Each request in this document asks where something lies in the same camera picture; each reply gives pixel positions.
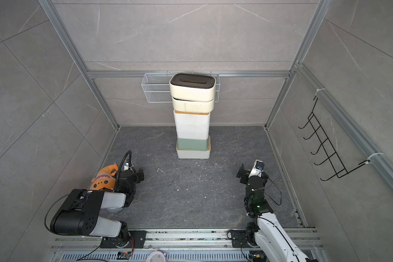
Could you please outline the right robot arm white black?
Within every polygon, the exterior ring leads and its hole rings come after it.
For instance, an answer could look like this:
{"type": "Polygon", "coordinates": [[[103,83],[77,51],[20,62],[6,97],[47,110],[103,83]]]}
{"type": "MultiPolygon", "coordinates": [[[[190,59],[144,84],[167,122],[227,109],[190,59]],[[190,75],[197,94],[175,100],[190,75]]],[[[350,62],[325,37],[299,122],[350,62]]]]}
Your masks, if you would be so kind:
{"type": "Polygon", "coordinates": [[[251,170],[242,165],[237,178],[246,186],[244,205],[248,217],[253,219],[246,227],[247,243],[260,247],[271,262],[310,262],[283,229],[265,199],[265,185],[269,180],[265,163],[257,159],[251,170]]]}

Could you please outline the cream box dark lid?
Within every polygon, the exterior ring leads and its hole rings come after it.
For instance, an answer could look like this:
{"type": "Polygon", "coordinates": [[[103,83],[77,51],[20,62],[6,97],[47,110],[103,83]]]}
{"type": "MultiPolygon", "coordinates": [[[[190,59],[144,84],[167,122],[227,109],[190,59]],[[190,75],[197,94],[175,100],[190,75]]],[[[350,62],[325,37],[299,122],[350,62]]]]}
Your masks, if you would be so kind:
{"type": "Polygon", "coordinates": [[[210,102],[215,99],[216,79],[213,76],[178,73],[170,79],[169,87],[175,99],[210,102]]]}
{"type": "Polygon", "coordinates": [[[172,105],[179,112],[206,114],[213,111],[215,101],[197,102],[172,98],[172,105]]]}

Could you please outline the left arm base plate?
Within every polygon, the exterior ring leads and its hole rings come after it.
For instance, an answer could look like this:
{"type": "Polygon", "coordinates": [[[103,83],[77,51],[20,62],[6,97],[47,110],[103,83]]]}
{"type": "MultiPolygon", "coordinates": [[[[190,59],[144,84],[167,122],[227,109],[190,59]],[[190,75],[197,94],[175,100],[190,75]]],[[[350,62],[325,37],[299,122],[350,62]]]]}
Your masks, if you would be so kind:
{"type": "Polygon", "coordinates": [[[100,248],[144,248],[147,231],[132,230],[115,238],[104,237],[100,248]]]}

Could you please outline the cream box dark lid back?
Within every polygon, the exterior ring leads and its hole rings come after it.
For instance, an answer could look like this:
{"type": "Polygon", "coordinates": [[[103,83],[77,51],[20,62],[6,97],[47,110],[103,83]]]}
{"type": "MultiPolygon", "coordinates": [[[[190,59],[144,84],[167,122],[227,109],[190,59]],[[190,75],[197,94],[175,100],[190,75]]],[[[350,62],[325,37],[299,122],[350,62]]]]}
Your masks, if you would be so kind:
{"type": "Polygon", "coordinates": [[[210,102],[215,99],[216,79],[213,76],[178,73],[170,79],[169,87],[175,99],[210,102]]]}

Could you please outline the white box grey-blue lid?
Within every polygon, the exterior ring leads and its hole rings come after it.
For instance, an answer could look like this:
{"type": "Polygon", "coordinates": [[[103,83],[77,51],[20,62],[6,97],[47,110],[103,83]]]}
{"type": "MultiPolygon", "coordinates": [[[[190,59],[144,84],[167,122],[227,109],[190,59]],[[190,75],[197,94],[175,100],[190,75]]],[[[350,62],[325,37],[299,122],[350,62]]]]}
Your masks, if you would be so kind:
{"type": "Polygon", "coordinates": [[[180,139],[206,140],[209,137],[209,124],[178,123],[177,137],[180,139]]]}

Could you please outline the green square tissue box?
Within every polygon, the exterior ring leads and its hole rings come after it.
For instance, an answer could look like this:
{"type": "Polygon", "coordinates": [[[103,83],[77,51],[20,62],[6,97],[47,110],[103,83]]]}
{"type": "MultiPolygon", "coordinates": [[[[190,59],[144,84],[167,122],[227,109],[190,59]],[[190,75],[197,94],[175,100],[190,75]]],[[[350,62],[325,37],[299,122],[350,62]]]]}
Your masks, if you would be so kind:
{"type": "Polygon", "coordinates": [[[210,145],[210,138],[207,139],[177,139],[177,149],[189,151],[208,151],[210,145]]]}

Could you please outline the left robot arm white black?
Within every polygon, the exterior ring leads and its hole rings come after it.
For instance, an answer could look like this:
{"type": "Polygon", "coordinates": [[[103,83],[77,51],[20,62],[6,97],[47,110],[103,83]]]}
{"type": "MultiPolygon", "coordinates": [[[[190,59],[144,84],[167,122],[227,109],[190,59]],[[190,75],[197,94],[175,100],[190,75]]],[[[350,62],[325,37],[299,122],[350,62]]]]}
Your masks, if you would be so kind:
{"type": "Polygon", "coordinates": [[[128,241],[125,222],[101,217],[103,209],[121,211],[129,207],[136,184],[144,180],[142,168],[120,168],[112,164],[102,168],[88,190],[74,189],[53,216],[48,230],[56,235],[97,236],[114,241],[128,241]]]}

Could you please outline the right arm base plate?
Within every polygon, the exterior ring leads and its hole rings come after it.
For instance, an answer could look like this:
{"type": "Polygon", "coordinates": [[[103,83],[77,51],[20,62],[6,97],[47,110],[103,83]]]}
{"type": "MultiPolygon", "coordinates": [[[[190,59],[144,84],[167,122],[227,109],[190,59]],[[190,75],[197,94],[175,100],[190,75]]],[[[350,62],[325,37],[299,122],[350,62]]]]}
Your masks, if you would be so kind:
{"type": "Polygon", "coordinates": [[[251,248],[247,242],[247,234],[245,230],[229,229],[226,233],[227,238],[231,240],[233,248],[251,248]]]}

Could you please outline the bamboo-lid tissue box front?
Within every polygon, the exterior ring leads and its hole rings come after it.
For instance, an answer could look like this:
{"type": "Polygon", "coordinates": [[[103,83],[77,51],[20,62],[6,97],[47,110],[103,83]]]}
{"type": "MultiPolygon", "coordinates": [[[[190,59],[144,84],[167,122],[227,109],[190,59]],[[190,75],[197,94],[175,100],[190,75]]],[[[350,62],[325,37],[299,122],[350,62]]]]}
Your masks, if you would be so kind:
{"type": "Polygon", "coordinates": [[[174,110],[175,124],[209,124],[210,113],[182,112],[174,110]]]}

